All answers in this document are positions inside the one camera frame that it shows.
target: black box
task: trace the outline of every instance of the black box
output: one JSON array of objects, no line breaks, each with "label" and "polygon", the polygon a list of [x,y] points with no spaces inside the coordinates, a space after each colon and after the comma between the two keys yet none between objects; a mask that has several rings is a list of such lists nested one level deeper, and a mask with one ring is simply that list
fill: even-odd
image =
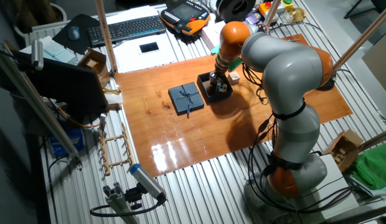
[{"label": "black box", "polygon": [[227,85],[227,91],[225,93],[214,91],[214,94],[211,95],[211,93],[208,93],[207,90],[205,90],[204,82],[207,82],[210,80],[210,73],[201,74],[197,77],[197,86],[199,86],[199,89],[201,91],[201,94],[204,97],[204,100],[206,103],[213,103],[216,101],[220,101],[222,99],[226,99],[230,97],[230,95],[233,92],[232,86],[229,83],[228,79],[226,78],[226,75],[222,75],[222,80],[224,81],[224,84]]},{"label": "black box", "polygon": [[178,115],[186,114],[188,106],[190,112],[204,107],[203,99],[194,82],[170,88],[168,94]]}]

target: green cloth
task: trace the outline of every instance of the green cloth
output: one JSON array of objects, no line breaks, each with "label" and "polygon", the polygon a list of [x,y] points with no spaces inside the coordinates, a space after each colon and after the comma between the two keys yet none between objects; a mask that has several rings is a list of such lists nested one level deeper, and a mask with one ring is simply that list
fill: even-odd
[{"label": "green cloth", "polygon": [[370,190],[386,187],[386,144],[359,155],[350,172]]}]

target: ribbon bow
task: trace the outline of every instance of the ribbon bow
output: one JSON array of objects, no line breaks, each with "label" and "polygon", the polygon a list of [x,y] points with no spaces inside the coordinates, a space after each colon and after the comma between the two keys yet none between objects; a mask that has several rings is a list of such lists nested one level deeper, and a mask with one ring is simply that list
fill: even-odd
[{"label": "ribbon bow", "polygon": [[189,115],[191,113],[191,105],[193,104],[193,100],[192,100],[191,96],[194,96],[194,95],[198,94],[199,92],[195,92],[193,94],[186,93],[186,90],[183,86],[182,86],[182,90],[183,91],[179,91],[179,93],[182,95],[182,97],[178,97],[175,100],[179,100],[179,99],[183,99],[183,98],[185,98],[187,100],[187,115]]}]

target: keyboard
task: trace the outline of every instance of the keyboard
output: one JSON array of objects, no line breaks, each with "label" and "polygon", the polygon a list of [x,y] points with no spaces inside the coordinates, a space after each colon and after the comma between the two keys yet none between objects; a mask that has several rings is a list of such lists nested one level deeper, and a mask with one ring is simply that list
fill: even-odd
[{"label": "keyboard", "polygon": [[[122,40],[131,40],[148,35],[165,33],[166,27],[160,16],[149,16],[130,21],[118,22],[108,25],[111,41],[115,44]],[[101,27],[88,29],[88,35],[92,47],[99,47],[105,44]]]}]

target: wooden board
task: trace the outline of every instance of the wooden board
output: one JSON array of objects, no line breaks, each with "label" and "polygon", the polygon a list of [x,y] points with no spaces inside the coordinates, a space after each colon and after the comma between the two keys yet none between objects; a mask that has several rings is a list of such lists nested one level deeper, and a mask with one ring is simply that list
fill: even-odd
[{"label": "wooden board", "polygon": [[[259,125],[271,115],[270,106],[259,102],[257,87],[239,66],[240,83],[229,98],[205,105],[189,118],[177,116],[168,89],[196,83],[198,75],[214,69],[214,62],[215,56],[209,55],[116,74],[139,163],[152,176],[251,146]],[[352,114],[337,88],[310,91],[305,100],[319,113],[321,123]]]}]

